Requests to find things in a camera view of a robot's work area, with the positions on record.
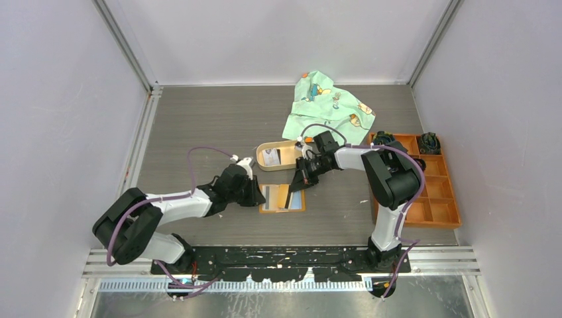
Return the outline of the orange leather card holder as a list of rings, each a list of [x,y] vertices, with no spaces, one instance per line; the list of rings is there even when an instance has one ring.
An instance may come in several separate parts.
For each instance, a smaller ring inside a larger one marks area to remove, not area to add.
[[[262,184],[259,188],[266,200],[259,206],[259,213],[274,214],[306,210],[304,190],[289,193],[289,184]]]

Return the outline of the credit card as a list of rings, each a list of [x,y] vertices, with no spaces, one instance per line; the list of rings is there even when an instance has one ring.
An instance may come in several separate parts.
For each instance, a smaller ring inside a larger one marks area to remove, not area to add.
[[[262,151],[262,157],[265,166],[279,166],[281,165],[280,149],[268,148]]]

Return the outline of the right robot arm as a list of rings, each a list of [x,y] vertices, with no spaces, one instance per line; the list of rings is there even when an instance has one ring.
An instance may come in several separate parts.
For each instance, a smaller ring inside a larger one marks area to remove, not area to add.
[[[302,156],[296,159],[296,172],[288,192],[313,187],[320,175],[332,170],[363,171],[378,203],[366,263],[376,272],[386,271],[400,257],[406,214],[425,187],[422,168],[398,141],[377,146],[341,145],[329,131],[324,131],[313,142],[315,150],[297,142]]]

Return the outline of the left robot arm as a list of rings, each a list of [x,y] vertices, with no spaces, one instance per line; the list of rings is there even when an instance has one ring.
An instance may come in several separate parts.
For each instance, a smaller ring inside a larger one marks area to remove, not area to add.
[[[208,184],[189,191],[155,195],[130,188],[95,222],[92,232],[106,248],[108,266],[147,258],[183,274],[194,263],[192,246],[178,234],[159,233],[159,227],[182,219],[210,217],[231,203],[257,207],[265,201],[252,168],[231,164]]]

